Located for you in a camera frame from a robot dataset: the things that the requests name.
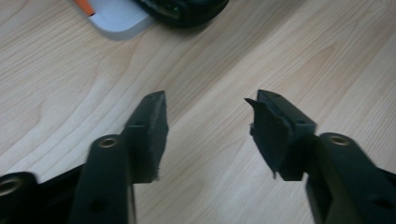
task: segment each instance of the light wood surface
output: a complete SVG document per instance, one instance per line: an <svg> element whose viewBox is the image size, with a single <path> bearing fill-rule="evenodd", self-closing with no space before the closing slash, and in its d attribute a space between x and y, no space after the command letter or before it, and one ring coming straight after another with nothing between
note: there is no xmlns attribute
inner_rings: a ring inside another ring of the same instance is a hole
<svg viewBox="0 0 396 224"><path fill-rule="evenodd" d="M274 180L245 97L275 91L396 172L396 1L230 0L205 29L105 39L64 0L0 0L0 175L82 164L142 97L165 90L160 181L144 223L313 223L304 182Z"/></svg>

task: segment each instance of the black plastic part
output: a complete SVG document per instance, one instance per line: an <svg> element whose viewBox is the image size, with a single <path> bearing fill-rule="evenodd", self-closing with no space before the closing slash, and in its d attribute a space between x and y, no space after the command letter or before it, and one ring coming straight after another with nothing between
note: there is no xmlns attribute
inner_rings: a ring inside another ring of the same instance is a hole
<svg viewBox="0 0 396 224"><path fill-rule="evenodd" d="M310 197L311 206L312 201L317 201L328 208L320 211L327 216L323 219L316 217L317 223L396 221L394 186L352 139L338 133L324 133L319 137L316 153L333 198L326 204L319 200L318 194Z"/></svg>
<svg viewBox="0 0 396 224"><path fill-rule="evenodd" d="M134 183L151 183L158 178L168 130L164 91L147 95L121 133L129 148Z"/></svg>
<svg viewBox="0 0 396 224"><path fill-rule="evenodd" d="M128 157L119 135L92 143L68 223L135 223L130 217L134 214L134 192Z"/></svg>
<svg viewBox="0 0 396 224"><path fill-rule="evenodd" d="M66 223L82 165L39 185L37 223Z"/></svg>
<svg viewBox="0 0 396 224"><path fill-rule="evenodd" d="M254 108L251 134L271 169L284 180L309 174L316 223L396 223L395 174L375 167L346 136L315 136L315 123L276 93L259 91L258 101L247 101Z"/></svg>
<svg viewBox="0 0 396 224"><path fill-rule="evenodd" d="M30 173L1 176L0 223L135 223L133 183L158 178L167 133L165 94L154 92L122 134L92 143L86 164L40 185Z"/></svg>
<svg viewBox="0 0 396 224"><path fill-rule="evenodd" d="M301 180L304 149L311 144L316 123L274 92L259 91L257 101L246 100L254 109L250 134L268 166L284 180Z"/></svg>
<svg viewBox="0 0 396 224"><path fill-rule="evenodd" d="M152 17L165 24L191 28L211 21L229 0L134 0Z"/></svg>
<svg viewBox="0 0 396 224"><path fill-rule="evenodd" d="M37 182L33 174L27 172L0 177L0 223L29 223L35 218Z"/></svg>

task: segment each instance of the metal screw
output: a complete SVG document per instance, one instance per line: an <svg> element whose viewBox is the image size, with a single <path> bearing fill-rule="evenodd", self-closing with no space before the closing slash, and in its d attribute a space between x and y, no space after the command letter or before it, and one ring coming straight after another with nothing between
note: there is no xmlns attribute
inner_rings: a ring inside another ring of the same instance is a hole
<svg viewBox="0 0 396 224"><path fill-rule="evenodd" d="M114 147L119 141L116 138L106 138L99 142L99 147Z"/></svg>
<svg viewBox="0 0 396 224"><path fill-rule="evenodd" d="M333 135L333 136L330 136L329 139L330 139L330 141L332 143L334 143L336 145L339 145L339 146L343 146L344 147L344 146L349 145L349 141L346 140L344 137L341 137L341 136Z"/></svg>
<svg viewBox="0 0 396 224"><path fill-rule="evenodd" d="M8 195L15 190L17 190L20 186L22 186L22 179L19 177L11 177L9 179L4 180L0 183L0 197Z"/></svg>

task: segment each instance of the black device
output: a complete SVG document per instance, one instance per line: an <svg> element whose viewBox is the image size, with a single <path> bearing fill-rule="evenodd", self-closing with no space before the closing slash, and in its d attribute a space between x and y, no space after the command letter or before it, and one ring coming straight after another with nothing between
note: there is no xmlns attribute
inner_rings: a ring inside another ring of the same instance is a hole
<svg viewBox="0 0 396 224"><path fill-rule="evenodd" d="M281 95L259 91L250 133L268 166L286 181L309 175L316 223L396 223L396 175L370 161L351 138L315 136L316 123Z"/></svg>
<svg viewBox="0 0 396 224"><path fill-rule="evenodd" d="M228 0L134 0L148 14L165 24L190 28L211 21Z"/></svg>
<svg viewBox="0 0 396 224"><path fill-rule="evenodd" d="M316 223L396 223L395 174L375 167L347 136L316 136L316 123L277 93L247 101L250 133L274 175L300 181L309 174ZM155 92L121 134L92 143L85 164L42 184L26 172L1 176L0 223L135 223L133 184L158 178L167 133L164 92Z"/></svg>
<svg viewBox="0 0 396 224"><path fill-rule="evenodd" d="M37 184L0 177L0 223L136 223L133 184L158 178L168 125L163 91L146 96L121 134L95 140L85 164Z"/></svg>

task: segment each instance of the wood grain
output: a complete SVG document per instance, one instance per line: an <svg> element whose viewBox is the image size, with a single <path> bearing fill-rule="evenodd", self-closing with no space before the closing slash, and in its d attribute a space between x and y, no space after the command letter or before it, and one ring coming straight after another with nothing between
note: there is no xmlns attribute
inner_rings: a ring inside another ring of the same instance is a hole
<svg viewBox="0 0 396 224"><path fill-rule="evenodd" d="M303 182L274 180L245 97L275 91L396 173L396 2L230 0L208 26L105 39L66 1L0 0L0 175L40 181L85 161L165 90L161 180L139 223L312 223Z"/></svg>

